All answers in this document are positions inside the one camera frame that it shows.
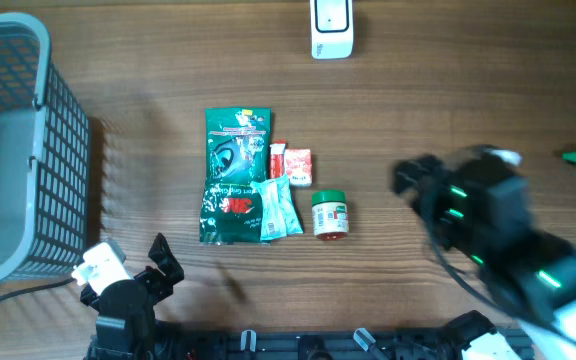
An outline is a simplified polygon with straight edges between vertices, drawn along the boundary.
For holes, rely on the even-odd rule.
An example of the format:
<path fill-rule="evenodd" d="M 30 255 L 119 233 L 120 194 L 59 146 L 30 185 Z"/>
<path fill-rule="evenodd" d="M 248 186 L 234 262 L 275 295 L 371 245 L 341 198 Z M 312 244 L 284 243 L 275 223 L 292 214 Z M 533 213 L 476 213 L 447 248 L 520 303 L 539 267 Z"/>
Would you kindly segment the green lid white jar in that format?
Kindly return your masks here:
<path fill-rule="evenodd" d="M 344 238 L 349 233 L 346 196 L 340 190 L 322 190 L 312 195 L 314 236 L 322 241 Z"/>

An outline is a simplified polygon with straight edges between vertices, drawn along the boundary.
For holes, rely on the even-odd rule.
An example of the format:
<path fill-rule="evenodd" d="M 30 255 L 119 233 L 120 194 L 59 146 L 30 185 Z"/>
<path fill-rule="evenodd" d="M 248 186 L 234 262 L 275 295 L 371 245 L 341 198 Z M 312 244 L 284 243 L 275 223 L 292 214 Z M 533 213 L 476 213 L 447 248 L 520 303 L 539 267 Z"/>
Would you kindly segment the pale teal packet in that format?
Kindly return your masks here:
<path fill-rule="evenodd" d="M 252 182 L 250 186 L 260 195 L 262 201 L 260 232 L 262 242 L 303 233 L 292 201 L 290 181 L 287 175 L 264 182 Z"/>

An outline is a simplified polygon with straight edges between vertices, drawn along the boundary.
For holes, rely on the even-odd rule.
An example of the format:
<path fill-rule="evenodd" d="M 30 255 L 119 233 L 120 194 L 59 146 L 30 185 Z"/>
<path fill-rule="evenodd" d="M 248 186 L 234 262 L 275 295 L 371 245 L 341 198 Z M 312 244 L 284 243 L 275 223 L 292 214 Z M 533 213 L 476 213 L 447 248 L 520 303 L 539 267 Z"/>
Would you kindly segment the green 3M product pouch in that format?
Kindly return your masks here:
<path fill-rule="evenodd" d="M 199 235 L 204 244 L 260 241 L 263 207 L 253 182 L 268 179 L 269 108 L 208 108 Z"/>

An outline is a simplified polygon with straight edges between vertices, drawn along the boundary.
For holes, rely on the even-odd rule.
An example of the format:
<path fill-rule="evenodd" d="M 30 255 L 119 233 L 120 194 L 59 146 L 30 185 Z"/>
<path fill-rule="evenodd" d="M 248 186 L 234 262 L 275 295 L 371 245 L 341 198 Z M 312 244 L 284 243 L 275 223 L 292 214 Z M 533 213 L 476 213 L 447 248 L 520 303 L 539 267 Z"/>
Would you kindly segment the small red white packet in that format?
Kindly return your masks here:
<path fill-rule="evenodd" d="M 287 149 L 284 153 L 284 170 L 291 186 L 312 185 L 312 154 L 310 149 Z"/>

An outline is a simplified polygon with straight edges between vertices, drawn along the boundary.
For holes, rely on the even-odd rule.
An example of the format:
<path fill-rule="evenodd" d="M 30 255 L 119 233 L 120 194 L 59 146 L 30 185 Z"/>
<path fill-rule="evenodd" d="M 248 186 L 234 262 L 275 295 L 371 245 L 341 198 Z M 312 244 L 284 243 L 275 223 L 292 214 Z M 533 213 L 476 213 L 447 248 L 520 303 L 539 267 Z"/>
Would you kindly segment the red stick packet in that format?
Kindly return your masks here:
<path fill-rule="evenodd" d="M 280 140 L 270 145 L 269 175 L 272 179 L 284 175 L 284 154 L 286 145 L 287 143 L 285 140 Z"/>

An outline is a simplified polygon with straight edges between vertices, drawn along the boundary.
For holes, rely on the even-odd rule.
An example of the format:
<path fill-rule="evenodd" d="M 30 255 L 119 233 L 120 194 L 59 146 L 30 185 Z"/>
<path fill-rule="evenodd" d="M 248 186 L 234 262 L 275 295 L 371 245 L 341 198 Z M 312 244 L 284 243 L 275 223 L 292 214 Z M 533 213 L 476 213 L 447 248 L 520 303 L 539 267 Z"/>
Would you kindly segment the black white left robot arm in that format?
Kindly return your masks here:
<path fill-rule="evenodd" d="M 125 254 L 105 240 L 83 254 L 71 277 L 82 287 L 80 301 L 97 311 L 88 359 L 185 359 L 181 332 L 156 319 L 154 307 L 184 279 L 165 236 L 154 238 L 148 257 L 156 264 L 131 276 Z"/>

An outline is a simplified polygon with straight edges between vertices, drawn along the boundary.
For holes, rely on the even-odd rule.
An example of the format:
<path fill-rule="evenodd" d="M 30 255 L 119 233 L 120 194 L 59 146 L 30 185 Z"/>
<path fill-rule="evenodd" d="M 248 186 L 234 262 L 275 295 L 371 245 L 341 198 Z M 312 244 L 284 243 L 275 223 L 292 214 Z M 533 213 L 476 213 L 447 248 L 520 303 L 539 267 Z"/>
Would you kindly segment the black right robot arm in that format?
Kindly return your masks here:
<path fill-rule="evenodd" d="M 576 247 L 537 227 L 520 154 L 491 145 L 397 162 L 407 198 L 444 271 L 514 319 L 548 359 L 576 359 Z"/>

